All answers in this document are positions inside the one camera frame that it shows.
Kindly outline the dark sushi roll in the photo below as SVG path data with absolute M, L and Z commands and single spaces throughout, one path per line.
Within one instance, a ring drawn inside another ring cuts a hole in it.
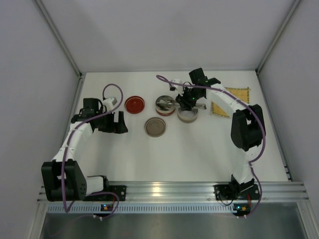
M 166 105 L 163 105 L 163 104 L 159 104 L 158 107 L 162 110 L 162 111 L 167 111 L 168 108 Z

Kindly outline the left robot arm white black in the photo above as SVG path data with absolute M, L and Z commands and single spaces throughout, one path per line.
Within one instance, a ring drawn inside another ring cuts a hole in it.
M 71 119 L 68 135 L 50 162 L 43 163 L 41 174 L 45 194 L 50 202 L 59 201 L 115 201 L 118 190 L 110 186 L 104 175 L 85 176 L 79 161 L 95 130 L 104 133 L 127 133 L 123 111 L 114 121 L 117 99 L 114 97 L 85 98 L 83 107 Z

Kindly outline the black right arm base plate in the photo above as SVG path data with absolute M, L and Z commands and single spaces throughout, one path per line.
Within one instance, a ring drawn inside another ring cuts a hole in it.
M 217 200 L 232 201 L 232 200 L 248 200 L 248 196 L 250 196 L 251 200 L 258 200 L 260 198 L 259 188 L 256 184 L 252 187 L 244 190 L 238 191 L 232 189 L 228 184 L 217 184 L 213 186 L 215 197 Z

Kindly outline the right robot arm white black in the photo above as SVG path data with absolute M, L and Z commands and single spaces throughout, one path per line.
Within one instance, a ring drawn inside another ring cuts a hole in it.
M 202 68 L 189 73 L 190 84 L 181 80 L 170 81 L 170 90 L 178 92 L 175 100 L 184 111 L 195 108 L 199 99 L 205 98 L 217 104 L 231 118 L 230 137 L 244 155 L 235 161 L 229 182 L 234 196 L 255 186 L 253 164 L 265 151 L 266 130 L 263 110 L 259 104 L 249 105 L 226 89 L 217 78 L 208 78 Z

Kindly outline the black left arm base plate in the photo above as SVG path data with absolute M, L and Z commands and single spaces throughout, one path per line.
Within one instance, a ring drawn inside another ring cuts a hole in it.
M 119 201 L 126 200 L 126 185 L 109 185 L 101 192 L 92 193 L 85 197 L 84 201 L 90 202 L 103 202 L 103 201 L 112 201 L 117 200 L 116 196 L 118 196 Z

